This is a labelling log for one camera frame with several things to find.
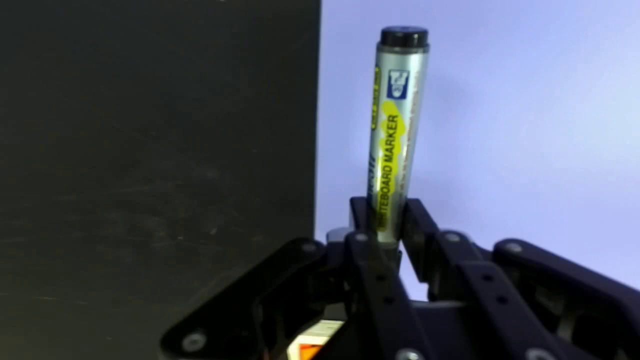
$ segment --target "orange object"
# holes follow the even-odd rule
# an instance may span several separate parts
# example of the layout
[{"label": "orange object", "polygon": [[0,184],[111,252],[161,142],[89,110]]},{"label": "orange object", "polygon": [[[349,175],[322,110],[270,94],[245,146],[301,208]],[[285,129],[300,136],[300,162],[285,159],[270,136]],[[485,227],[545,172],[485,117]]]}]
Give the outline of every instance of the orange object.
[{"label": "orange object", "polygon": [[311,360],[322,345],[318,343],[300,343],[300,360]]}]

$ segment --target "white wall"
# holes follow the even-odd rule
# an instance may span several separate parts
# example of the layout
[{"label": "white wall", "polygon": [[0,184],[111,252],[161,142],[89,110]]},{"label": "white wall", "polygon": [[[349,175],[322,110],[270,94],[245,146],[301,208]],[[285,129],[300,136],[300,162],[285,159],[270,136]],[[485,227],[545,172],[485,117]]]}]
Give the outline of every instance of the white wall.
[{"label": "white wall", "polygon": [[525,237],[640,288],[637,0],[324,0],[315,235],[366,189],[387,23],[429,27],[410,195],[481,246]]}]

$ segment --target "black wall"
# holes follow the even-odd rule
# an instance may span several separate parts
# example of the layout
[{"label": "black wall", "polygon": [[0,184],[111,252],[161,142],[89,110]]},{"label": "black wall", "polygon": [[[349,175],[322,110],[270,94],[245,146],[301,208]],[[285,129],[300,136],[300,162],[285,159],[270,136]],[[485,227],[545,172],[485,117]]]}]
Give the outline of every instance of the black wall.
[{"label": "black wall", "polygon": [[311,234],[318,0],[0,1],[0,358],[155,358]]}]

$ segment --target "yellow marker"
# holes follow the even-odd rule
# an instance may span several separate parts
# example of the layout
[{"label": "yellow marker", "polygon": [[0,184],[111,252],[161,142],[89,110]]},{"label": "yellow marker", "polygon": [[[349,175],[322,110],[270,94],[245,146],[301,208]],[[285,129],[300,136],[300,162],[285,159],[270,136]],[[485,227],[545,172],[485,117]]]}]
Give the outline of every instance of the yellow marker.
[{"label": "yellow marker", "polygon": [[381,29],[373,73],[368,202],[379,244],[398,246],[399,217],[418,132],[427,32],[413,25]]}]

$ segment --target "gray background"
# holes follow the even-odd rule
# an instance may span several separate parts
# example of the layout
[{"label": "gray background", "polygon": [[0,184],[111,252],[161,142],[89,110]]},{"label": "gray background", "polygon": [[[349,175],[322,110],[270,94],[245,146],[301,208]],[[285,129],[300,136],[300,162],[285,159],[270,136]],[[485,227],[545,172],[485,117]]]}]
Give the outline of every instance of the gray background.
[{"label": "gray background", "polygon": [[0,1],[0,358],[155,358],[311,231],[318,1]]},{"label": "gray background", "polygon": [[324,0],[315,235],[366,189],[377,32],[419,23],[410,195],[484,246],[519,235],[640,288],[637,16],[633,0]]}]

